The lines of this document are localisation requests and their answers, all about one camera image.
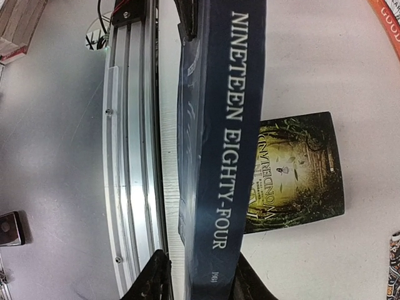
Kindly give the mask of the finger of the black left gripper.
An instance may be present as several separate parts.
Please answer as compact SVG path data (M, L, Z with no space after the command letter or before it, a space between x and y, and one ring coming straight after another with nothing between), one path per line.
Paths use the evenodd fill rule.
M198 0L174 0L179 15L179 30L186 39L194 39L198 31Z

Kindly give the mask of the dark green forest book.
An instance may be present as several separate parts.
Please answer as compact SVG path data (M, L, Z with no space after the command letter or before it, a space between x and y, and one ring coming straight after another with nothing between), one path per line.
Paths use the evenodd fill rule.
M344 213L331 113L261 121L244 232L290 228Z

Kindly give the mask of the Nineteen Eighty-Four book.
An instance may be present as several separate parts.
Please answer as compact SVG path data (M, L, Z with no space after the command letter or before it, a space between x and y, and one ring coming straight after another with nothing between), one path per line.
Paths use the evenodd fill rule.
M180 29L178 232L185 299L228 299L248 210L263 103L266 1L199 1Z

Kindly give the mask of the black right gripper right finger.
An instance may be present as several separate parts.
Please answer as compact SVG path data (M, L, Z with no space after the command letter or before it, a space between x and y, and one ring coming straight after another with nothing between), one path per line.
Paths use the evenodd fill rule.
M278 300L240 253L231 289L232 300Z

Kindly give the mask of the large orange Good Morning book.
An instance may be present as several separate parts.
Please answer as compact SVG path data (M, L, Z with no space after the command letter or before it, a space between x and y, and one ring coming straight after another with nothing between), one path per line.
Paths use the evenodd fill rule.
M367 0L400 58L399 0Z

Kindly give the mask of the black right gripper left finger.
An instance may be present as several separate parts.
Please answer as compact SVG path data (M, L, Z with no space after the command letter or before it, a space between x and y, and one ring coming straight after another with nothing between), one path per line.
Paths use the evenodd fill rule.
M168 300L171 289L171 261L158 249L121 300Z

